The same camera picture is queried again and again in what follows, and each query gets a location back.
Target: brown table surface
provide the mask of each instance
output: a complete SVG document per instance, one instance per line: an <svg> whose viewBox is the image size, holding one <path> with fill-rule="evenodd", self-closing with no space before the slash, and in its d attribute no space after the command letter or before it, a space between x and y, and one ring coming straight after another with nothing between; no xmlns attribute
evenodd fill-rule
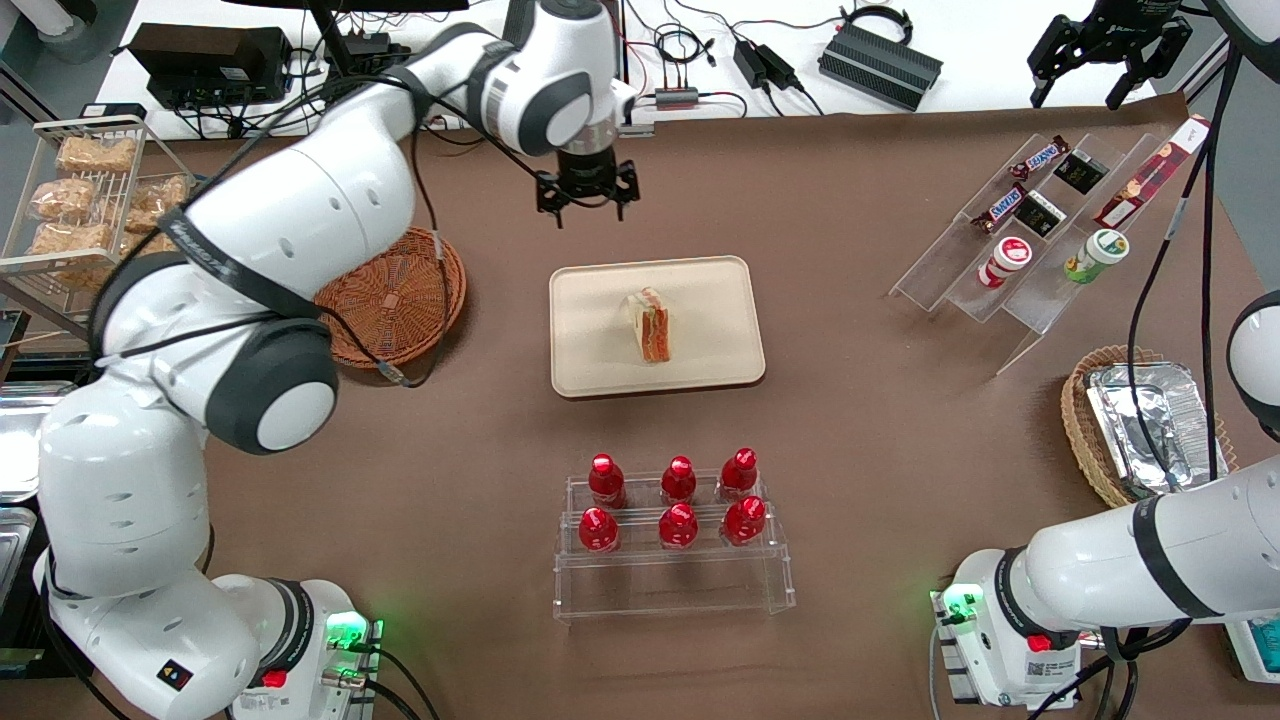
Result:
<svg viewBox="0 0 1280 720"><path fill-rule="evenodd" d="M627 222L572 209L564 231L534 211L529 178L493 149L444 159L454 149L425 138L428 183L470 281L445 363L413 392L346 382L333 420L292 452L251 457L211 443L212 573L339 583L387 620L387 647L449 720L925 719L927 591L972 551L1023 544L1043 525L1105 509L1075 468L1059 389L1080 356L1124 342L1183 176L1133 228L1133 256L998 379L1021 338L1007 318L931 318L886 292L1030 133L1096 132L1128 147L1184 117L1166 97L1119 113L663 124L653 140L618 145L644 192ZM197 172L230 149L180 146ZM1193 366L1201 208L1188 210L1140 333L1140 345ZM1261 287L1217 217L1219 407L1247 465L1274 447L1221 359L1231 320ZM751 268L769 366L758 386L556 395L552 272L718 254ZM564 475L599 451L639 471L677 452L710 465L744 445L760 454L791 541L797 607L572 629L552 619ZM1216 628L1146 656L1142 678L1135 720L1280 710L1280 688L1231 675ZM945 717L1020 716L954 706L945 679L938 688ZM1062 716L1091 716L1096 693ZM394 715L379 705L380 717ZM44 680L0 683L0 716L106 714L74 680Z"/></svg>

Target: round wicker basket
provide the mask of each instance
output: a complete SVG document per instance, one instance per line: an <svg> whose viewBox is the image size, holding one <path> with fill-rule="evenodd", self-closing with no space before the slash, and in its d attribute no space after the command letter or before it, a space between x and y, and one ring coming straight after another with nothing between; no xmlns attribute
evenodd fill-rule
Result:
<svg viewBox="0 0 1280 720"><path fill-rule="evenodd" d="M1066 378L1066 383L1062 384L1062 425L1066 428L1071 452L1075 454L1075 461L1080 465L1080 471L1084 473L1085 479L1093 486L1093 491L1111 507L1129 505L1134 502L1134 498L1125 492L1124 486L1120 484L1120 478L1116 477L1115 468L1111 465L1111 454L1107 452L1106 443L1102 439L1102 430L1098 429L1098 424L1093 419L1093 407L1089 406L1089 398L1084 395L1084 374L1103 365L1124 363L1128 351L1129 347L1125 345L1112 345L1094 350L1075 365L1075 369ZM1134 348L1135 363L1158 363L1161 360L1164 360L1164 356L1158 352L1140 347ZM1222 418L1215 416L1215 420L1217 425L1215 432L1217 433L1219 445L1222 446L1222 456L1226 457L1228 468L1235 471L1239 469L1235 462L1235 450L1231 447L1231 441L1226 437Z"/></svg>
<svg viewBox="0 0 1280 720"><path fill-rule="evenodd" d="M449 279L448 305L442 297L431 233L419 228L410 228L387 252L326 284L315 301L337 310L374 355L396 365L408 363L453 327L466 299L462 260L453 246L443 238L440 242ZM335 360L352 368L375 366L333 318L321 319L333 334Z"/></svg>

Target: power adapter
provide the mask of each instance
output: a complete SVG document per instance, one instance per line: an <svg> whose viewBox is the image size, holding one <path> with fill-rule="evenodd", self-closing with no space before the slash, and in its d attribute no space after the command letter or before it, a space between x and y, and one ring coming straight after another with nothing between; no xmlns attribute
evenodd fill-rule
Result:
<svg viewBox="0 0 1280 720"><path fill-rule="evenodd" d="M800 79L796 77L795 68L774 53L772 47L768 45L756 45L755 54L764 65L764 77L778 90L800 87Z"/></svg>
<svg viewBox="0 0 1280 720"><path fill-rule="evenodd" d="M751 47L750 42L739 40L737 44L733 45L733 63L737 65L737 70L742 73L742 77L746 78L746 85L749 85L751 90L758 90L764 86L767 79L764 61L760 60L760 56L756 54L755 49Z"/></svg>

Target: beige tray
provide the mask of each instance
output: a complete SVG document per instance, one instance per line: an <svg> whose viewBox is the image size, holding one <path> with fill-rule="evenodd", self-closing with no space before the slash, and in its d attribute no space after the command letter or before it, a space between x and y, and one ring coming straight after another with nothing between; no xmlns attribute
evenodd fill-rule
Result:
<svg viewBox="0 0 1280 720"><path fill-rule="evenodd" d="M645 364L626 297L671 310L671 361ZM550 279L552 387L594 397L753 383L764 377L751 273L741 258L561 268Z"/></svg>

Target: acrylic display rack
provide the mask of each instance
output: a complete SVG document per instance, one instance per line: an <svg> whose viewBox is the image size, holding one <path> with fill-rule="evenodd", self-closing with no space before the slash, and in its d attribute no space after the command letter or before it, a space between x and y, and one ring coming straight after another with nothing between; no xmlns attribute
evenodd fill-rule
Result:
<svg viewBox="0 0 1280 720"><path fill-rule="evenodd" d="M1016 178L1009 174L1009 167L1024 161L1048 143L1050 138L1033 135L960 209L946 232L890 291L890 296L904 295L927 313L948 301L979 323L986 323L1000 310L1021 323L1027 328L1027 336L996 372L997 375L1043 340L1071 300L1085 287L1066 278L1064 263L1079 251L1091 234L1102 229L1093 220L1098 210L1160 149L1162 141L1148 133L1129 152L1120 152L1096 136L1085 135L1073 147L1110 169L1088 195L1082 195L1053 174L1053 169L1061 163L1060 158L1028 181L1021 181L1028 191L1039 192L1066 214L1066 219L1043 238L1012 217L989 236L972 225L970 220L988 210L1012 187ZM1128 228L1142 214L1143 208L1119 229L1123 232ZM1004 286L988 288L978 282L978 268L991 258L996 243L1009 236L1020 237L1032 246L1032 261L1014 273Z"/></svg>
<svg viewBox="0 0 1280 720"><path fill-rule="evenodd" d="M658 541L658 519L667 509L658 473L627 478L627 507L609 511L618 521L621 547L604 555L589 552L577 538L582 512L594 505L586 477L566 480L556 548L557 620L570 624L584 618L726 610L773 615L795 607L791 555L763 479L753 492L765 501L764 532L746 546L732 547L719 538L728 510L714 495L719 470L700 469L696 475L698 491L690 505L699 532L690 547L666 550Z"/></svg>

